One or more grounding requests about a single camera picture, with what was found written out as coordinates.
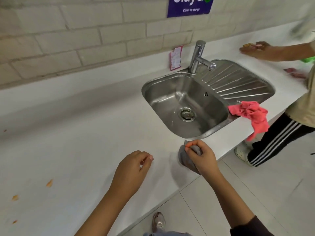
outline chrome faucet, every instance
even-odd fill
[[[197,67],[199,65],[199,63],[204,64],[205,66],[207,66],[210,70],[214,70],[216,67],[216,64],[208,61],[204,58],[201,57],[202,52],[204,47],[206,46],[206,42],[203,40],[198,40],[196,42],[196,46],[195,46],[195,50],[194,50],[194,54],[192,55],[192,59],[190,62],[190,65],[188,67],[188,72],[191,74],[195,74],[197,71]]]

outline tile floor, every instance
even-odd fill
[[[260,167],[249,167],[230,152],[219,167],[250,209],[275,236],[314,235],[315,223],[315,134],[289,144]],[[154,212],[160,211],[167,230],[194,236],[230,235],[219,202],[202,178],[178,192]],[[151,231],[152,215],[125,236]]]

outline white stripe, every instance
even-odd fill
[[[273,150],[266,156],[264,157],[261,161],[259,161],[258,163],[255,164],[259,165],[261,162],[263,162],[265,159],[267,159],[293,132],[295,132],[296,130],[298,130],[300,127],[302,126],[302,124],[300,123],[295,129],[293,129],[280,143],[278,143],[277,146],[275,146],[273,148]]]
[[[256,164],[258,161],[260,161],[262,158],[265,157],[266,154],[268,154],[273,147],[279,142],[281,141],[283,138],[286,137],[286,135],[293,129],[295,128],[299,123],[295,122],[289,129],[287,129],[279,138],[277,138],[275,141],[273,141],[273,144],[268,148],[268,150],[265,151],[264,154],[262,154],[259,158],[256,158],[256,160],[251,161],[251,164],[254,165]]]
[[[295,121],[292,120],[267,146],[266,148],[257,156],[255,157],[253,160],[250,161],[250,163],[254,162],[258,157],[260,157],[262,154],[265,153],[266,150],[268,150],[268,148],[274,143],[274,141],[276,141],[278,139],[278,137],[280,137],[286,130],[287,128],[292,125]]]

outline person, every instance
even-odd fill
[[[260,41],[257,48],[240,48],[242,54],[268,61],[294,61],[315,56],[315,41],[294,46],[271,46]],[[250,146],[242,143],[235,154],[250,166],[259,166],[277,155],[290,142],[315,131],[315,65],[306,85],[308,93],[291,104],[263,135]]]
[[[199,146],[203,154],[201,156],[195,154],[190,149],[192,145]],[[219,170],[215,154],[209,146],[201,140],[194,140],[185,145],[185,151],[215,191],[230,224],[232,236],[272,235],[224,178]],[[135,151],[126,156],[118,165],[109,190],[75,236],[106,236],[120,211],[140,188],[152,161],[153,156],[147,152]],[[177,232],[166,232],[165,219],[160,212],[153,217],[152,232],[152,234],[145,233],[144,235],[183,235]]]

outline dark sleeve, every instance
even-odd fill
[[[248,224],[230,230],[231,236],[274,236],[255,216]]]

